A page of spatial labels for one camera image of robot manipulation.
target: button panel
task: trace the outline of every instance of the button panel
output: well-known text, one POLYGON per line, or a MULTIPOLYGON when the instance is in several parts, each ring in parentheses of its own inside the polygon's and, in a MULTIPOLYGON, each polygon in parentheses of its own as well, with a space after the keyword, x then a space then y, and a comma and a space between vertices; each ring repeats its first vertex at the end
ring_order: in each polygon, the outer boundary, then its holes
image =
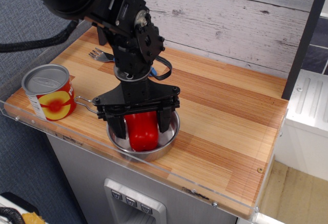
POLYGON ((118 192, 115 192, 112 190, 112 196, 116 198, 117 200, 122 200, 122 195, 118 192))
POLYGON ((130 220, 130 216, 126 215, 126 213, 127 211, 132 211, 139 216, 149 215, 149 220, 155 220, 156 224, 167 224, 167 210, 161 202, 112 179, 105 179, 104 188, 110 210, 115 213, 113 215, 115 223, 125 222, 126 219, 130 220), (140 212, 129 210, 131 207, 140 212))
POLYGON ((137 207, 137 202, 136 202, 136 200, 133 200, 133 199, 131 199, 131 198, 129 198, 129 197, 126 197, 126 201, 127 201, 127 204, 128 205, 131 205, 132 207, 137 207))
POLYGON ((141 204, 141 210, 144 211, 146 214, 149 214, 149 215, 153 214, 153 210, 146 205, 141 204))

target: white wooden wall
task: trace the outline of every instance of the white wooden wall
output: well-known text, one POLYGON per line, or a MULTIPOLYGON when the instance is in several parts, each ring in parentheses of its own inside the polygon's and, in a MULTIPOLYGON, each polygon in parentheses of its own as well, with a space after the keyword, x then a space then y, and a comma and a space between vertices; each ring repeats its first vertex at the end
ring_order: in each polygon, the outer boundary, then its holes
POLYGON ((168 47, 287 78, 313 0, 145 0, 168 47))

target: wooden floor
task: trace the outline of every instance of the wooden floor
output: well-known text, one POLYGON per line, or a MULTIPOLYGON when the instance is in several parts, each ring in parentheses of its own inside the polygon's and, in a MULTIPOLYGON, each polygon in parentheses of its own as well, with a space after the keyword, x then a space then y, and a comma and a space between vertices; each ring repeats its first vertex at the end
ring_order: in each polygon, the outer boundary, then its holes
POLYGON ((328 181, 275 161, 260 213, 285 224, 326 224, 328 181))

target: wooden tabletop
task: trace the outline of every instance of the wooden tabletop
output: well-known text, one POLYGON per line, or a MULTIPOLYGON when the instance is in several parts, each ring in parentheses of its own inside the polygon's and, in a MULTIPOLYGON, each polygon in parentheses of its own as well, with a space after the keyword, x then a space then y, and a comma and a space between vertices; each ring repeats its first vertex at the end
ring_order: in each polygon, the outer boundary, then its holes
MULTIPOLYGON (((69 70, 75 94, 88 99, 119 84, 113 63, 88 56, 95 47, 112 52, 98 45, 93 27, 52 62, 69 70)), ((280 98, 286 80, 173 49, 161 56, 173 65, 161 83, 181 89, 180 131, 174 147, 150 163, 123 158, 108 139, 106 122, 82 106, 62 120, 43 121, 32 115, 21 88, 5 108, 34 127, 249 218, 286 112, 288 101, 280 98)), ((158 74, 166 71, 156 61, 154 67, 158 74)))

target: can lid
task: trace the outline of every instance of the can lid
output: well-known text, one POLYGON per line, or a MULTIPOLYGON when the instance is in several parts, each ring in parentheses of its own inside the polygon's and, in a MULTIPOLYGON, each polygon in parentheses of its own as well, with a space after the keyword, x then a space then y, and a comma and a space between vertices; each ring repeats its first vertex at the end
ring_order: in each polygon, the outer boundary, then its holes
POLYGON ((68 70, 61 65, 46 64, 30 70, 22 80, 27 96, 47 94, 63 87, 69 80, 68 70))

